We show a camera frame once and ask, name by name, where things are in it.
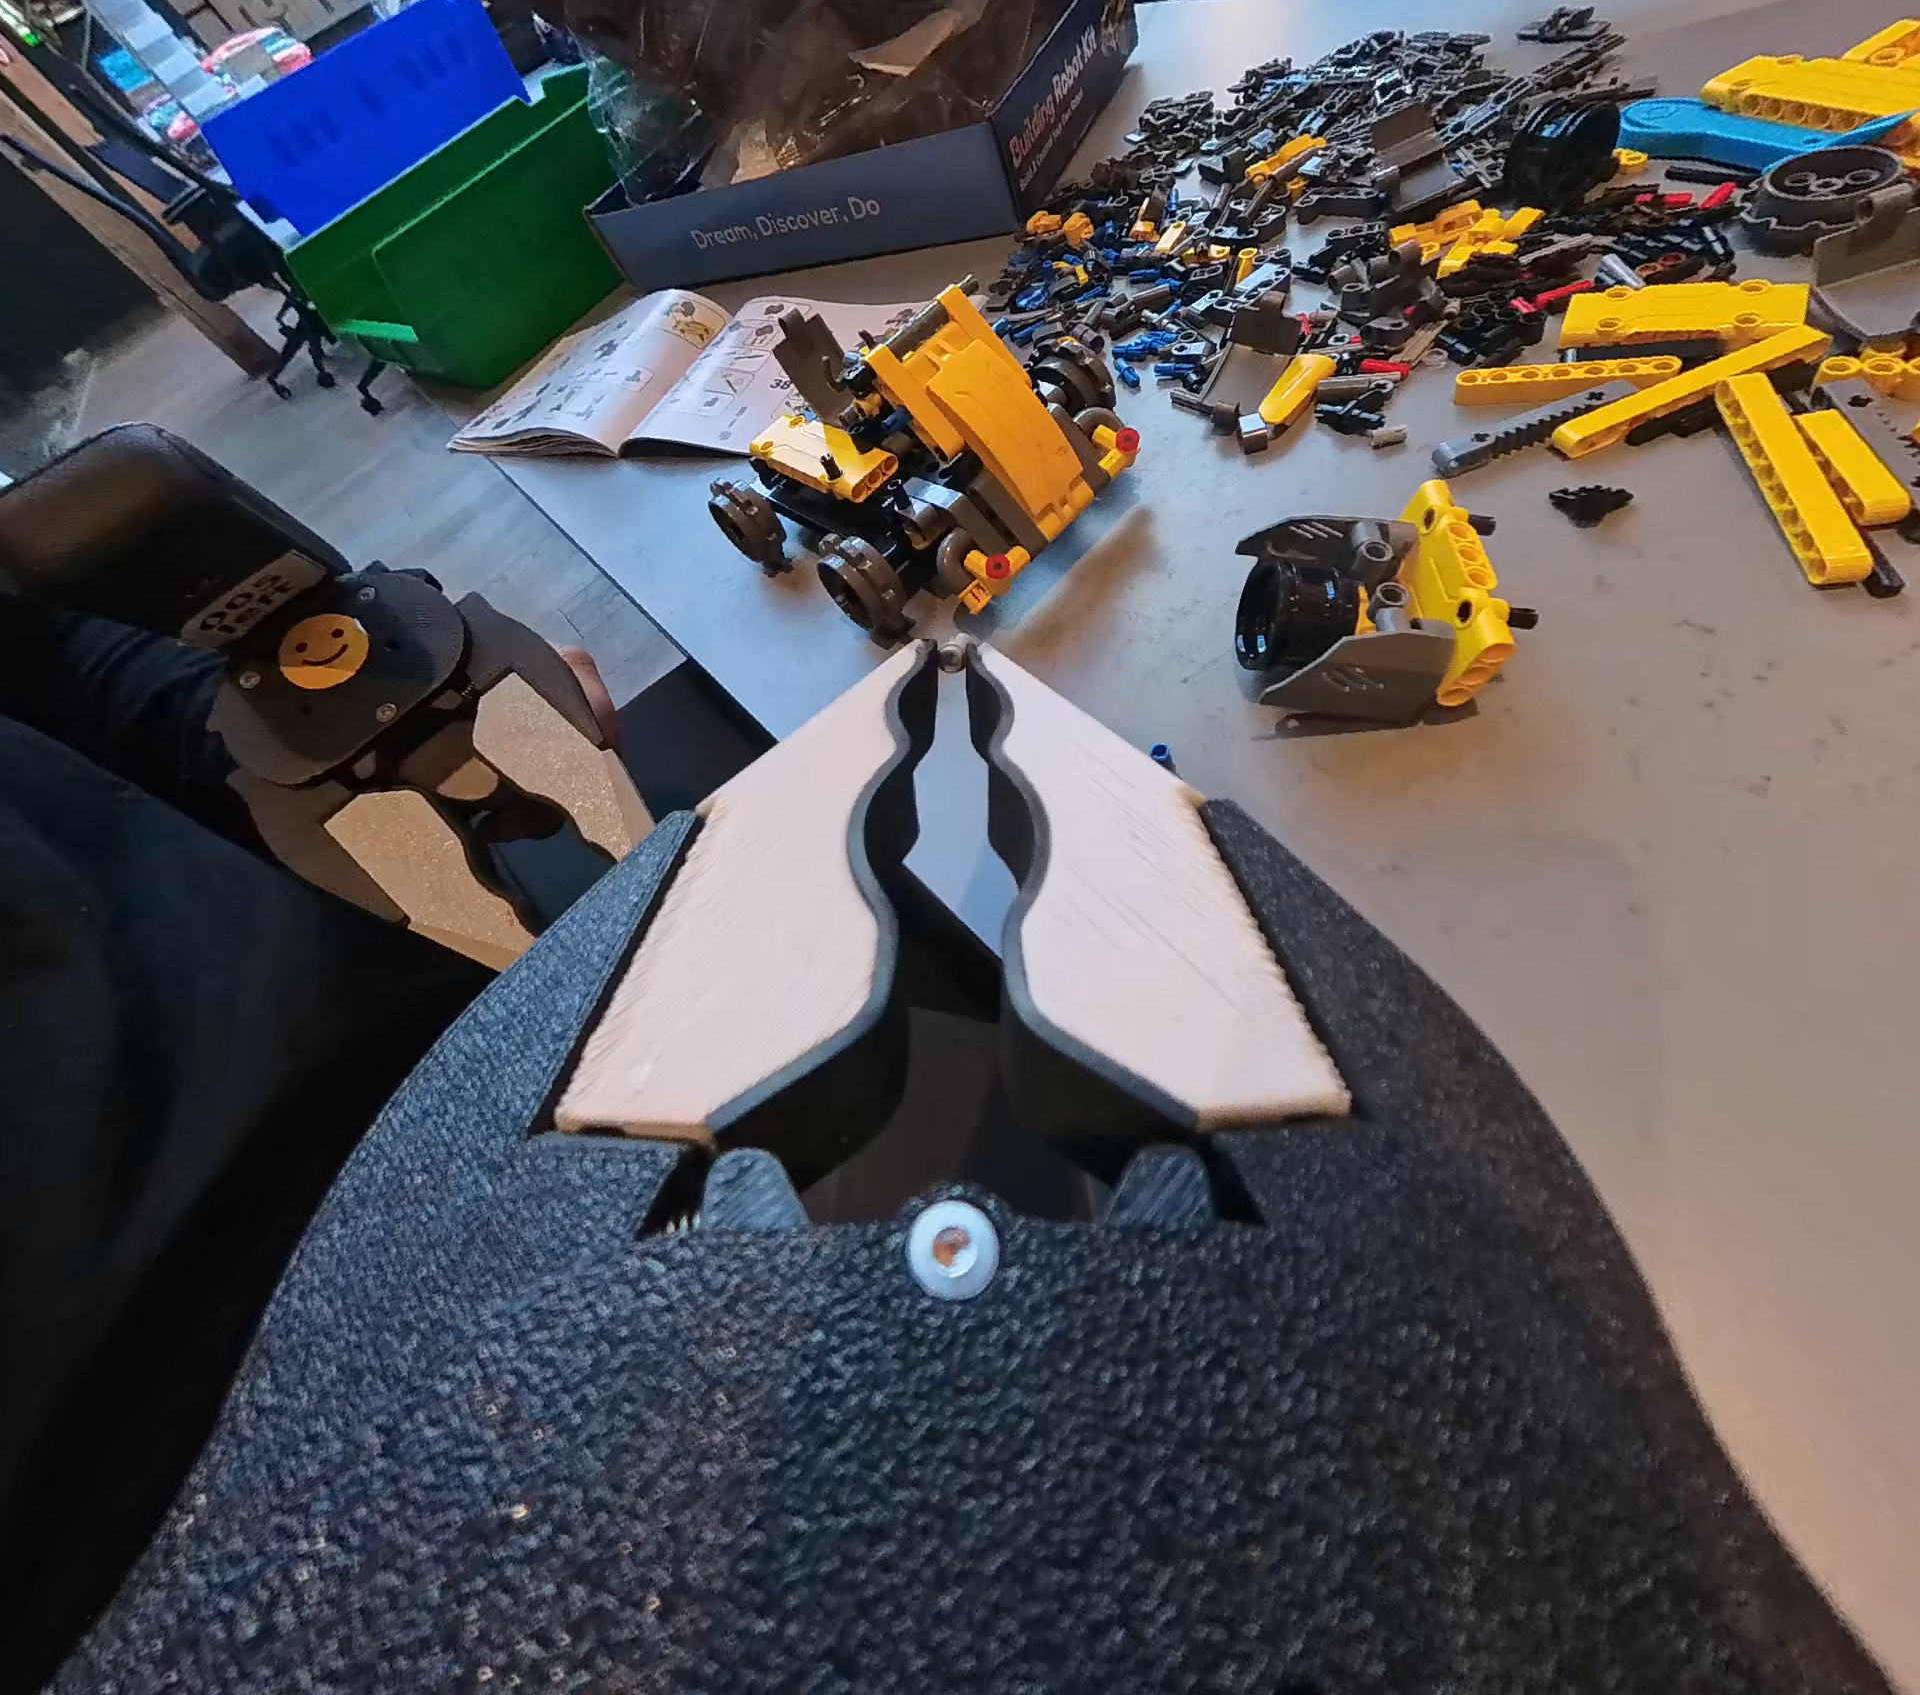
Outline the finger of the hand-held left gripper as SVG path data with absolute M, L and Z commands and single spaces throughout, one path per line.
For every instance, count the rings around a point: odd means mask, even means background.
M 519 674 L 478 700 L 475 754 L 504 786 L 557 806 L 610 862 L 625 860 L 656 826 L 621 756 L 599 748 Z
M 397 904 L 406 926 L 501 972 L 534 934 L 469 856 L 458 828 L 418 790 L 353 796 L 324 832 Z

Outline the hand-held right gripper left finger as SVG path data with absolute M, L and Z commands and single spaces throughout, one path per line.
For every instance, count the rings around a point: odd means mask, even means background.
M 583 1042 L 560 1132 L 853 1154 L 901 1104 L 895 890 L 940 662 L 912 644 L 696 810 Z

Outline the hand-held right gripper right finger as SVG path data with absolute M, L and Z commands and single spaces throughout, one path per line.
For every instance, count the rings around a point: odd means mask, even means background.
M 1353 1096 L 1204 798 L 991 646 L 968 652 L 1018 1114 L 1067 1144 L 1344 1118 Z

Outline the person's left forearm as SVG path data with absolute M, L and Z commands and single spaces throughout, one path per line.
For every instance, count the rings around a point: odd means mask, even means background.
M 211 728 L 225 680 L 217 654 L 57 604 L 3 600 L 7 718 L 253 844 L 253 820 L 228 784 L 235 764 Z

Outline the instruction booklet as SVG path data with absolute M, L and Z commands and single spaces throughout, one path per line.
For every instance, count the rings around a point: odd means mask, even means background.
M 447 448 L 498 460 L 744 458 L 777 416 L 804 412 L 774 361 L 789 313 L 823 317 L 850 349 L 860 333 L 895 335 L 914 309 L 763 297 L 728 313 L 690 291 L 652 293 L 555 345 Z

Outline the green storage bin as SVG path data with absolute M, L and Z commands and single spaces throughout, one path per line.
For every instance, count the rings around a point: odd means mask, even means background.
M 287 259 L 327 325 L 385 364 L 502 384 L 621 285 L 588 207 L 612 187 L 588 71 L 557 71 Z

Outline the yellow grey wheel assembly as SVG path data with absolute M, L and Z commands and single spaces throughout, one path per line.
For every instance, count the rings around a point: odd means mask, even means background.
M 1260 704 L 1342 728 L 1466 708 L 1538 620 L 1499 594 L 1492 530 L 1429 480 L 1396 518 L 1299 514 L 1245 538 L 1235 656 Z

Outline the yellow toy brick car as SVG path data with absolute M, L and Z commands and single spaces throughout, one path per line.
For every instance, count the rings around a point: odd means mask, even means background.
M 814 311 L 780 317 L 774 362 L 800 398 L 717 480 L 709 514 L 767 574 L 811 542 L 834 606 L 880 646 L 923 596 L 983 612 L 1140 456 L 1109 364 L 1076 339 L 1027 364 L 950 287 L 880 341 L 847 347 Z

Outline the dark gear rack piece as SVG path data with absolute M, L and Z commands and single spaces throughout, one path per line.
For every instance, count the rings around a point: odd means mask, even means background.
M 1474 434 L 1456 436 L 1432 450 L 1434 472 L 1443 480 L 1474 474 L 1496 460 L 1537 448 L 1572 418 L 1592 412 L 1597 404 L 1591 396 L 1522 412 Z

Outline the clear plastic bag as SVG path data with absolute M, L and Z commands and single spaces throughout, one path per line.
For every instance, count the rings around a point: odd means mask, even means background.
M 644 207 L 699 187 L 714 147 L 706 113 L 604 55 L 588 53 L 586 69 L 588 119 L 627 203 Z

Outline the pile of small black pieces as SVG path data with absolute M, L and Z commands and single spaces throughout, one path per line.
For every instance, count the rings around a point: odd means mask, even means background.
M 1546 57 L 1507 73 L 1484 35 L 1380 31 L 1150 105 L 1029 221 L 989 323 L 1029 362 L 1076 339 L 1129 392 L 1155 376 L 1260 456 L 1306 418 L 1382 446 L 1418 362 L 1522 362 L 1591 293 L 1733 283 L 1741 181 L 1677 191 L 1616 151 L 1571 211 L 1503 195 L 1530 109 L 1638 99 L 1591 11 L 1521 39 Z

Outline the black wheel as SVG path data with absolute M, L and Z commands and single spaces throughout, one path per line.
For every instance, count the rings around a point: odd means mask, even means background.
M 1615 181 L 1619 147 L 1619 101 L 1546 99 L 1514 127 L 1501 195 L 1548 215 L 1571 211 Z

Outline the blue brick separator tool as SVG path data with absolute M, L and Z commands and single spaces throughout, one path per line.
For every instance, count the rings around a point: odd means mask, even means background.
M 1668 163 L 1764 173 L 1827 149 L 1886 147 L 1914 119 L 1911 111 L 1835 133 L 1728 115 L 1701 101 L 1649 99 L 1621 109 L 1616 149 Z

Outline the grey wheel hub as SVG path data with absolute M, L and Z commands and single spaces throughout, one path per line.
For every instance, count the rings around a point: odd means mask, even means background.
M 1851 143 L 1789 157 L 1764 171 L 1741 203 L 1741 231 L 1759 253 L 1806 257 L 1864 221 L 1900 217 L 1914 203 L 1904 161 L 1883 145 Z

